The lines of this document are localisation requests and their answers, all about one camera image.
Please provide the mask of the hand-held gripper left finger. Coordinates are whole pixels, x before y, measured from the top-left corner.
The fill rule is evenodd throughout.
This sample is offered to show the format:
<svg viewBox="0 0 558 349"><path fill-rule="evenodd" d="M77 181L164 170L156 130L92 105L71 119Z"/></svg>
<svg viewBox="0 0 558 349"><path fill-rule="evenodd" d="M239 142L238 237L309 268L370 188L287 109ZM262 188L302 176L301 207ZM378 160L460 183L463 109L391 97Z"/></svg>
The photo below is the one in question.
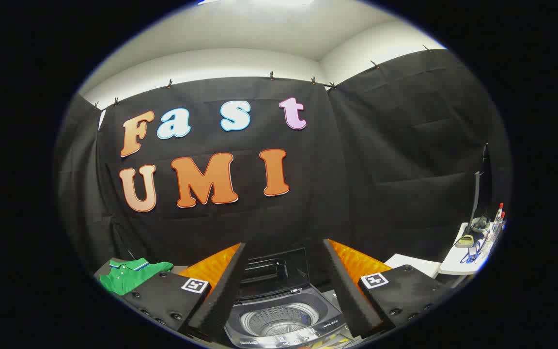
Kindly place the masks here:
<svg viewBox="0 0 558 349"><path fill-rule="evenodd" d="M158 272L119 300L173 335L215 342L224 333L247 260L248 246L238 243L186 276Z"/></svg>

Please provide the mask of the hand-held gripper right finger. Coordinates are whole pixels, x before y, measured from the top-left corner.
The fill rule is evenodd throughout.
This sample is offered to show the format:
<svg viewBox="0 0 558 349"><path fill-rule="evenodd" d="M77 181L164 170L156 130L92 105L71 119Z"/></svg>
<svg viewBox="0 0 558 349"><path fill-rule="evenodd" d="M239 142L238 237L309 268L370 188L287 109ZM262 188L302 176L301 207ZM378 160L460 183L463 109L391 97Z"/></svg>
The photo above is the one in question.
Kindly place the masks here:
<svg viewBox="0 0 558 349"><path fill-rule="evenodd" d="M442 305L452 289L416 267L389 267L325 238L329 274L352 336L378 335L416 322Z"/></svg>

